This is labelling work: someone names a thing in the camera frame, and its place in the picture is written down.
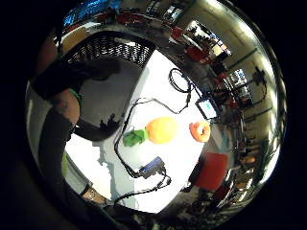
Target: red chair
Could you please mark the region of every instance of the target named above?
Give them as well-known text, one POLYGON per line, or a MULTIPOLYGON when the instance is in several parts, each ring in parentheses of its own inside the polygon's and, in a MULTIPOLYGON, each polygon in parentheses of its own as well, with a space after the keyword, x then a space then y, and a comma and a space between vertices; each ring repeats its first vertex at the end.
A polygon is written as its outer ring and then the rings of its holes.
POLYGON ((207 191, 216 191, 227 174, 229 157, 222 153, 206 152, 201 173, 195 185, 207 191))
POLYGON ((206 59, 209 56, 209 52, 202 51, 196 46, 189 47, 186 50, 186 54, 194 61, 200 61, 201 59, 206 59))
POLYGON ((177 40, 181 37, 182 35, 182 29, 180 27, 174 27, 172 29, 172 34, 171 34, 171 37, 174 39, 174 40, 177 40))
POLYGON ((131 23, 131 13, 130 12, 123 12, 123 13, 119 14, 116 17, 116 21, 119 24, 124 24, 124 25, 131 23))
POLYGON ((99 13, 95 17, 96 17, 97 22, 104 22, 104 23, 106 23, 107 14, 105 12, 104 13, 99 13))

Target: chair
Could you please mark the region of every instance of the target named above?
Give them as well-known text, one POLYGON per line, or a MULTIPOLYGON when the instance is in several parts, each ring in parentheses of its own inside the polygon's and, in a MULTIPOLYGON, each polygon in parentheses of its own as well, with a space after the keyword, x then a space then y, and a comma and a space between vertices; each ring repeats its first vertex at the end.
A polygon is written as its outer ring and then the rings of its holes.
POLYGON ((216 191, 227 174, 229 157, 226 154, 206 152, 201 173, 195 185, 207 191, 216 191))
POLYGON ((172 29, 172 34, 171 34, 171 37, 174 39, 174 40, 178 40, 182 35, 182 29, 180 27, 174 27, 172 29))
POLYGON ((96 21, 100 23, 105 23, 106 24, 106 19, 107 19, 107 13, 99 13, 96 16, 96 21))
POLYGON ((200 61, 201 59, 206 59, 209 56, 208 52, 204 52, 196 46, 189 47, 186 50, 186 54, 194 61, 200 61))

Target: white table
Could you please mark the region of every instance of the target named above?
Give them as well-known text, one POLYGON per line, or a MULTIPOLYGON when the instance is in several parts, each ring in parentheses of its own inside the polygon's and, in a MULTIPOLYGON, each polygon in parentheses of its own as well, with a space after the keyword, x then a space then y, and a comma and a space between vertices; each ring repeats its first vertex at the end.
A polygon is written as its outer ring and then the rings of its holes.
MULTIPOLYGON (((156 98, 173 110, 184 107, 186 94, 177 92, 168 81, 173 67, 175 65, 170 60, 154 51, 136 84, 131 101, 143 97, 156 98)), ((168 144, 155 145, 149 140, 131 148, 125 147, 122 141, 119 144, 121 156, 136 172, 156 156, 160 156, 172 183, 156 192, 122 199, 119 204, 142 212, 158 213, 184 187, 204 146, 193 139, 189 130, 190 123, 203 120, 195 106, 197 99, 198 96, 193 91, 190 106, 178 115, 157 103, 140 104, 133 110, 128 129, 144 128, 149 121, 161 116, 170 116, 177 120, 179 132, 168 144)), ((131 178, 113 150, 115 135, 116 133, 105 141, 92 143, 73 134, 66 146, 67 153, 93 183, 93 188, 111 200, 131 191, 150 189, 162 178, 160 174, 148 179, 131 178)))

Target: black cable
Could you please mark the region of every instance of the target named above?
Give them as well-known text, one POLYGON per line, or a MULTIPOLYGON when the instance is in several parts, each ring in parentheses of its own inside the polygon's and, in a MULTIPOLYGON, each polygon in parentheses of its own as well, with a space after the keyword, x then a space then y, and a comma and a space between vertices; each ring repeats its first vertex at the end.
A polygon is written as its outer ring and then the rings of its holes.
MULTIPOLYGON (((171 69, 170 73, 169 73, 169 82, 170 84, 175 88, 176 91, 180 92, 180 93, 186 93, 187 94, 187 97, 186 97, 186 105, 179 111, 174 111, 172 108, 170 108, 167 104, 159 101, 158 99, 155 99, 155 98, 152 98, 152 99, 148 99, 147 101, 145 102, 139 102, 141 100, 141 98, 137 99, 135 101, 135 103, 131 106, 130 108, 130 112, 128 114, 128 117, 126 119, 126 121, 124 122, 123 124, 123 127, 122 127, 122 131, 120 132, 120 134, 118 135, 117 139, 115 140, 114 142, 114 151, 117 155, 117 157, 119 158, 119 160, 121 161, 121 163, 123 164, 123 166, 125 167, 127 173, 132 177, 132 178, 138 178, 140 177, 141 175, 139 174, 139 172, 135 172, 126 162, 125 160, 121 157, 119 151, 118 151, 118 145, 119 145, 119 142, 121 140, 121 138, 123 137, 124 135, 124 132, 126 131, 126 128, 128 126, 128 123, 129 123, 129 120, 130 120, 130 116, 131 116, 131 113, 133 111, 133 109, 138 105, 138 104, 146 104, 146 103, 150 103, 150 102, 156 102, 162 106, 164 106, 165 108, 167 108, 169 111, 171 111, 172 113, 174 114, 179 114, 183 111, 183 109, 185 109, 186 107, 188 107, 189 103, 190 103, 190 100, 191 100, 191 92, 193 89, 196 89, 196 86, 190 82, 190 80, 181 73, 181 71, 177 68, 173 68, 171 69), (174 78, 173 78, 173 72, 174 71, 178 71, 180 72, 181 76, 186 80, 186 83, 187 83, 187 89, 184 90, 184 89, 181 89, 177 84, 176 82, 174 81, 174 78)), ((127 198, 127 197, 130 197, 130 196, 136 196, 136 195, 139 195, 139 194, 145 194, 145 193, 150 193, 152 191, 156 191, 157 189, 161 189, 161 188, 164 188, 166 186, 168 186, 172 179, 170 176, 168 176, 166 174, 166 170, 164 168, 164 170, 162 172, 160 172, 164 175, 163 179, 153 188, 151 189, 147 189, 147 190, 142 190, 142 191, 139 191, 139 192, 131 192, 131 193, 128 193, 128 194, 125 194, 125 195, 122 195, 120 197, 118 197, 115 201, 114 201, 114 204, 116 204, 119 200, 123 199, 123 198, 127 198), (163 182, 165 180, 165 178, 168 177, 168 182, 163 185, 163 182)))
POLYGON ((131 196, 136 196, 136 195, 140 195, 140 194, 151 193, 151 192, 153 192, 153 191, 157 191, 157 190, 162 189, 162 188, 168 186, 169 184, 171 184, 171 181, 172 181, 172 180, 171 180, 171 177, 167 175, 166 169, 165 169, 165 168, 163 168, 162 172, 159 172, 159 173, 160 173, 160 174, 163 174, 163 178, 156 184, 156 186, 154 186, 154 187, 151 188, 151 189, 141 190, 141 191, 138 191, 138 192, 130 192, 130 193, 127 193, 127 194, 125 194, 125 195, 119 196, 118 198, 116 198, 116 199, 114 200, 113 205, 115 205, 116 203, 118 203, 120 200, 122 200, 122 199, 124 199, 124 198, 129 198, 129 197, 131 197, 131 196), (165 180, 166 177, 168 177, 168 180, 167 180, 166 184, 163 185, 164 180, 165 180))

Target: person's arm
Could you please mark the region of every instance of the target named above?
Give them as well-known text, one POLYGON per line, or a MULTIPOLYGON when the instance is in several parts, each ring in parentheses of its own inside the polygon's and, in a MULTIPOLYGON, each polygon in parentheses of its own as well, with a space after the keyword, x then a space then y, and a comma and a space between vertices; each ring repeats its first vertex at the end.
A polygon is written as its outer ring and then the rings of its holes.
MULTIPOLYGON (((59 56, 54 42, 54 36, 55 30, 48 35, 42 44, 38 53, 35 69, 36 80, 38 78, 39 82, 36 86, 42 84, 42 87, 46 87, 46 89, 48 89, 50 85, 48 85, 48 81, 43 78, 45 77, 43 74, 48 71, 48 68, 55 63, 59 56)), ((44 94, 42 92, 43 98, 51 103, 52 108, 46 116, 39 140, 39 167, 54 192, 56 192, 62 200, 65 200, 66 185, 61 171, 61 162, 69 132, 80 118, 80 105, 78 99, 70 92, 69 88, 60 90, 59 93, 50 97, 46 97, 47 95, 48 93, 44 94)), ((92 188, 86 188, 86 191, 83 192, 83 197, 98 203, 104 201, 104 198, 92 188)))

